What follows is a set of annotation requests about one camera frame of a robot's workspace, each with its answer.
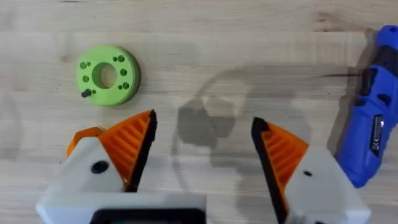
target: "center hole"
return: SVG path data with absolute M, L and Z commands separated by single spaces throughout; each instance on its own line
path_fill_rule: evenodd
M 116 81 L 116 70 L 111 64 L 100 63 L 93 70 L 93 81 L 103 89 L 111 88 Z

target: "screw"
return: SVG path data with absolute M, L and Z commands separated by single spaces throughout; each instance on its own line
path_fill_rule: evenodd
M 87 96 L 91 96 L 90 89 L 86 89 L 83 93 L 81 93 L 81 97 L 86 98 Z

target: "orange ridged pad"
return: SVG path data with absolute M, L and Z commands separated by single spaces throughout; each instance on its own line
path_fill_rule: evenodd
M 98 136 L 125 182 L 129 182 L 150 122 L 151 111 L 137 114 Z
M 105 131 L 102 131 L 99 128 L 90 128 L 79 131 L 75 134 L 68 147 L 67 156 L 70 155 L 77 142 L 81 138 L 96 136 L 101 141 L 101 144 L 111 158 L 112 163 L 118 170 L 122 180 L 125 183 L 125 187 L 127 187 L 131 181 L 132 173 L 136 168 L 136 164 L 139 162 L 139 155 L 147 135 L 147 130 L 151 123 L 152 114 L 155 114 L 153 110 L 137 114 Z M 147 146 L 148 148 L 145 149 L 146 151 L 144 154 L 146 156 L 141 157 L 141 162 L 144 164 L 146 162 L 149 146 Z
M 290 132 L 268 123 L 269 131 L 261 133 L 272 170 L 281 192 L 301 161 L 308 144 Z

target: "drill grip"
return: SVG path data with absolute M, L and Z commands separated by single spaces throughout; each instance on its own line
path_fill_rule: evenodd
M 362 87 L 348 120 L 336 160 L 357 188 L 380 168 L 389 135 L 398 120 L 398 27 L 376 36 L 377 54 L 363 73 Z

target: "wood grain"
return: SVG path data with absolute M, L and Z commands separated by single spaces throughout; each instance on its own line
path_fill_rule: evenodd
M 141 192 L 207 194 L 210 223 L 275 223 L 252 117 L 335 152 L 372 34 L 397 11 L 394 0 L 0 1 L 0 222 L 42 223 L 34 205 L 74 132 L 153 108 Z M 75 63 L 99 44 L 139 61 L 124 105 L 77 92 Z M 398 219 L 397 135 L 359 190 L 369 223 Z

